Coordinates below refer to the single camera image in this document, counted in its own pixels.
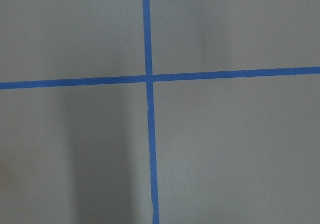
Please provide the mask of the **blue tape grid lines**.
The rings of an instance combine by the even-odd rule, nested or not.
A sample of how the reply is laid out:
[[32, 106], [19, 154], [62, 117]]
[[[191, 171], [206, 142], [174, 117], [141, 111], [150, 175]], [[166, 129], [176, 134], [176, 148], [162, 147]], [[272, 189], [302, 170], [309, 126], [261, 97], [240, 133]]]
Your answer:
[[108, 85], [126, 83], [144, 83], [146, 86], [147, 101], [147, 130], [148, 130], [148, 151], [149, 151], [149, 170], [150, 170], [150, 197], [152, 202], [152, 223], [160, 223], [159, 213], [159, 191], [157, 173], [157, 146], [156, 146], [156, 122], [154, 105], [154, 83], [168, 81], [185, 80], [206, 80], [206, 79], [225, 79], [225, 78], [246, 78], [264, 76], [291, 76], [291, 75], [310, 75], [319, 74], [318, 66], [312, 67], [290, 67], [272, 69], [249, 69], [249, 70], [228, 70], [213, 72], [193, 72], [193, 73], [172, 73], [154, 74], [152, 56], [152, 29], [151, 29], [151, 8], [150, 0], [142, 0], [143, 16], [143, 37], [144, 37], [144, 63], [145, 74], [134, 76], [115, 76], [115, 77], [93, 77], [76, 79], [54, 79], [54, 80], [32, 80], [2, 82], [0, 88], [5, 89], [27, 89], [27, 88], [47, 88], [47, 87], [67, 87], [67, 86], [89, 86], [89, 85]]

